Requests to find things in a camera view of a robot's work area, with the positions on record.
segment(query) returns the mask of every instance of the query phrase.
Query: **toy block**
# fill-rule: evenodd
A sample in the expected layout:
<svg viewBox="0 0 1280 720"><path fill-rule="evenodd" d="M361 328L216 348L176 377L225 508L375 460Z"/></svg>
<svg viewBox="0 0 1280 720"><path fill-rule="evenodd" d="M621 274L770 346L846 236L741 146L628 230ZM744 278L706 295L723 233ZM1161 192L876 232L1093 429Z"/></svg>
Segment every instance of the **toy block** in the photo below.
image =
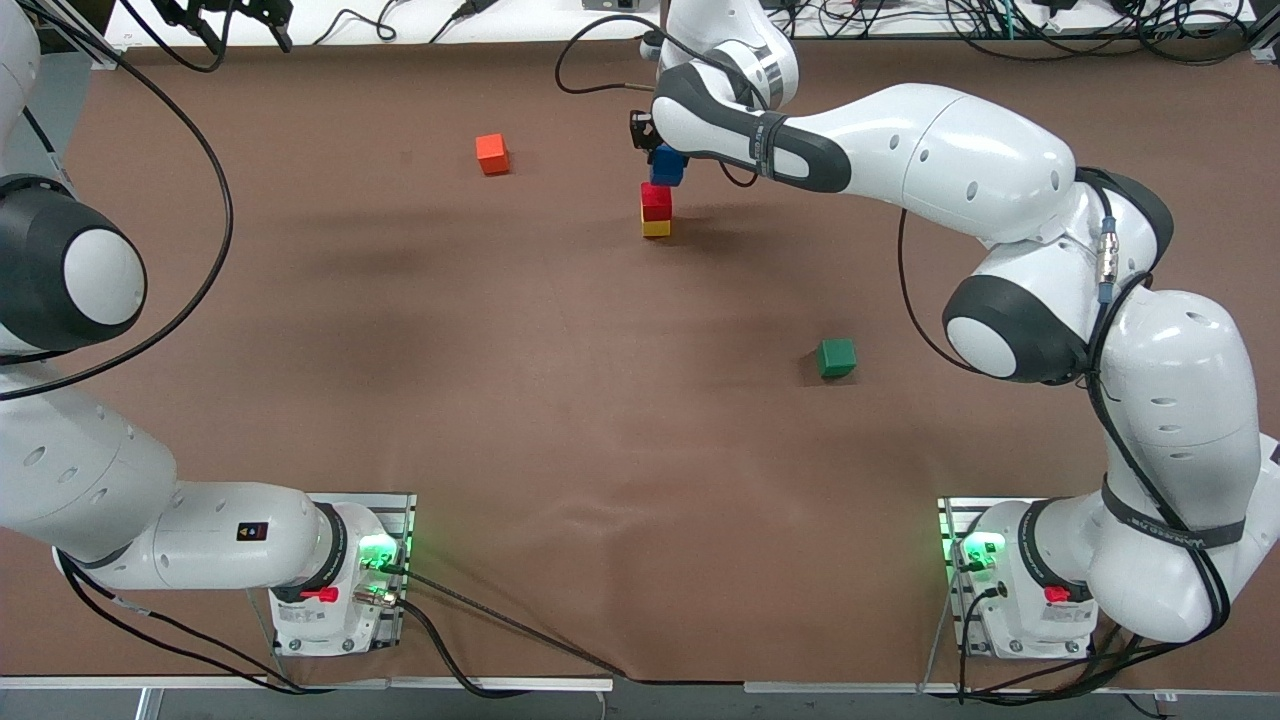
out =
<svg viewBox="0 0 1280 720"><path fill-rule="evenodd" d="M689 158L676 152L669 145L659 145L649 154L649 182L663 187L676 187L685 179Z"/></svg>
<svg viewBox="0 0 1280 720"><path fill-rule="evenodd" d="M644 232L645 237L669 237L671 220L641 222L640 229Z"/></svg>
<svg viewBox="0 0 1280 720"><path fill-rule="evenodd" d="M507 141L502 133L481 135L476 138L476 160L486 176L500 176L511 170L511 156L507 155Z"/></svg>
<svg viewBox="0 0 1280 720"><path fill-rule="evenodd" d="M640 183L640 219L646 223L671 219L669 187L650 182Z"/></svg>
<svg viewBox="0 0 1280 720"><path fill-rule="evenodd" d="M849 338L824 340L818 343L818 374L826 379L842 378L858 366L854 341Z"/></svg>

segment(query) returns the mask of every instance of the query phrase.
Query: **green light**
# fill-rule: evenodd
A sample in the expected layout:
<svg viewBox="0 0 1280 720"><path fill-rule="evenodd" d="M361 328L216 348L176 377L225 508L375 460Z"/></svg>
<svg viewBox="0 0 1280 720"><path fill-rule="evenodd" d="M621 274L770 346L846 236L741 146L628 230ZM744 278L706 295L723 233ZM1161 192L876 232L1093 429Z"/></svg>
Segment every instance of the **green light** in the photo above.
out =
<svg viewBox="0 0 1280 720"><path fill-rule="evenodd" d="M396 560L396 538L383 533L360 538L360 564L365 568L380 569Z"/></svg>
<svg viewBox="0 0 1280 720"><path fill-rule="evenodd" d="M972 533L960 546L970 562L978 562L984 570L996 566L996 556L1005 551L1005 536L998 533Z"/></svg>

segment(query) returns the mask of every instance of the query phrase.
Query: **brown leather mat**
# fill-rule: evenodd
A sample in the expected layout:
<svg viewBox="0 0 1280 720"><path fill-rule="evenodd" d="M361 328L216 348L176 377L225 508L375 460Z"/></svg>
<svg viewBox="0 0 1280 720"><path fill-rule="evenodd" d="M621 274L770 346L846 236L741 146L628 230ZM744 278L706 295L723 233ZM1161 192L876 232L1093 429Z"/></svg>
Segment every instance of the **brown leather mat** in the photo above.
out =
<svg viewBox="0 0 1280 720"><path fill-rule="evenodd" d="M696 163L668 243L640 238L640 94L571 97L558 46L236 50L212 77L148 72L209 133L237 200L230 264L169 341L92 389L168 443L191 480L419 493L415 566L644 679L920 680L945 592L934 500L1097 487L1082 392L968 377L902 310L896 209ZM1024 65L946 42L801 44L788 110L897 82L959 87L1147 182L1178 236L1161 287L1229 307L1280 430L1275 322L1280 76L1238 58ZM575 83L643 82L632 44L582 50ZM513 173L481 177L477 135ZM123 72L95 73L70 170L132 233L157 327L205 272L220 215L207 167ZM908 224L931 332L983 255ZM824 386L813 348L852 337ZM84 352L105 356L119 345ZM5 533L3 671L205 670L124 637ZM1270 559L1228 629L1134 687L1280 691ZM132 593L265 657L243 593ZM591 669L419 596L476 675ZM294 664L306 682L442 675L396 650ZM974 682L1019 667L975 662ZM955 674L942 653L934 680Z"/></svg>

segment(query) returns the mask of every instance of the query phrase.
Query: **green cube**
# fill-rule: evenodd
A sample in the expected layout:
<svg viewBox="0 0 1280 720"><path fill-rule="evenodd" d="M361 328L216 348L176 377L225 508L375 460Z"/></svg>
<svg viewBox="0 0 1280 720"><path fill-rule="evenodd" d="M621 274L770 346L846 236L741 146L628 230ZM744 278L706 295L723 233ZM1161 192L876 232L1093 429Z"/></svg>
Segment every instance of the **green cube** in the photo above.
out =
<svg viewBox="0 0 1280 720"><path fill-rule="evenodd" d="M841 337L824 340L818 345L818 374L823 378L842 378L858 366L854 341Z"/></svg>

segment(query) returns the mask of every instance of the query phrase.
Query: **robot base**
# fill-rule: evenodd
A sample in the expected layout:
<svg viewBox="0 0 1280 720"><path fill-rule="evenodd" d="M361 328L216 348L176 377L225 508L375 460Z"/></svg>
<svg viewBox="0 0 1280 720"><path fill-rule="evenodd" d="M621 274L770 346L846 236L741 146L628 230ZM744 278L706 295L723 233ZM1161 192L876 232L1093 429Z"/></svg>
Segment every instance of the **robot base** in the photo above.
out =
<svg viewBox="0 0 1280 720"><path fill-rule="evenodd" d="M1087 657L1097 625L1097 602L1048 602L1027 571L1018 547L1018 525L1029 500L951 497L938 502L956 644L969 656L1001 660L1078 660ZM975 561L986 569L954 571ZM964 614L987 589L996 597L978 603L964 648Z"/></svg>
<svg viewBox="0 0 1280 720"><path fill-rule="evenodd" d="M399 642L401 611L355 602L356 591L399 592L403 578L387 575L361 564L361 541L387 538L398 541L408 565L413 505L412 495L381 493L310 493L317 502L329 502L347 525L347 553L342 570L330 587L337 588L334 602L310 597L302 602L282 602L274 594L271 621L275 625L275 652L293 657L330 657L353 655L390 647Z"/></svg>

